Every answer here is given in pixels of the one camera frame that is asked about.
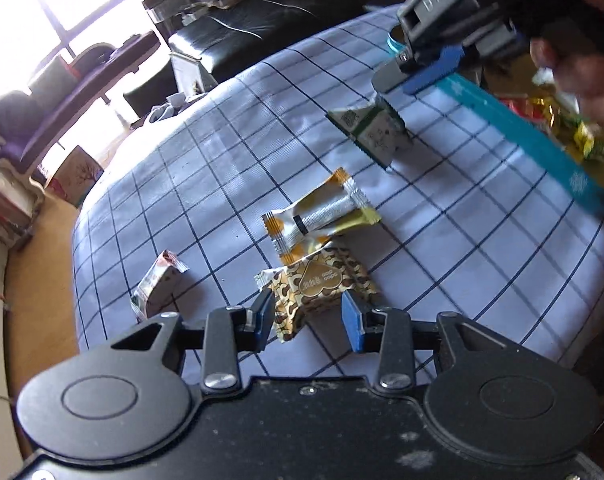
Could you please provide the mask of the person's right hand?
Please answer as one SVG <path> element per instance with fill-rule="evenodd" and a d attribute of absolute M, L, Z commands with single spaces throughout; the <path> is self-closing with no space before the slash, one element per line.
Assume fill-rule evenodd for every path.
<path fill-rule="evenodd" d="M 604 0 L 585 1 L 604 11 Z M 554 72 L 556 86 L 561 91 L 578 98 L 585 117 L 604 127 L 604 56 L 575 55 L 560 58 L 543 39 L 533 39 L 530 42 L 530 55 L 536 67 L 550 68 Z"/>

